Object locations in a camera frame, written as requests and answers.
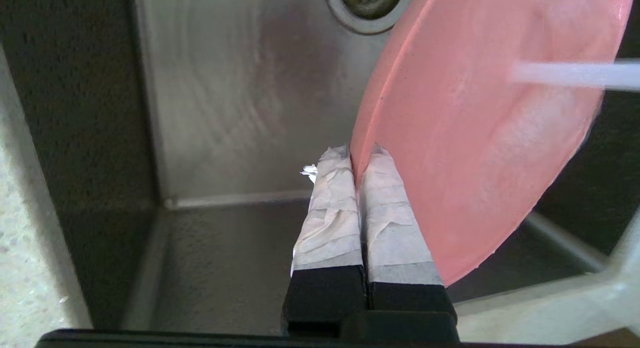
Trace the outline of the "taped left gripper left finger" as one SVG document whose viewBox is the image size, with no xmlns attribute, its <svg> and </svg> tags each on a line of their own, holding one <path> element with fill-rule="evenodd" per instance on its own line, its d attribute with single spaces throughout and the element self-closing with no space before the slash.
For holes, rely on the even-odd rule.
<svg viewBox="0 0 640 348">
<path fill-rule="evenodd" d="M 367 309 L 361 215 L 349 148 L 328 148 L 304 173 L 313 190 L 292 251 L 282 330 L 290 337 L 338 337 Z"/>
</svg>

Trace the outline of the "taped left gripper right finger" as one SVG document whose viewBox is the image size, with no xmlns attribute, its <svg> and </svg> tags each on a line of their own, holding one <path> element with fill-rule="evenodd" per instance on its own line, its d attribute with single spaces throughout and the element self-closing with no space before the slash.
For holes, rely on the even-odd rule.
<svg viewBox="0 0 640 348">
<path fill-rule="evenodd" d="M 393 157 L 375 145 L 361 182 L 367 340 L 456 340 L 457 314 L 420 231 Z"/>
</svg>

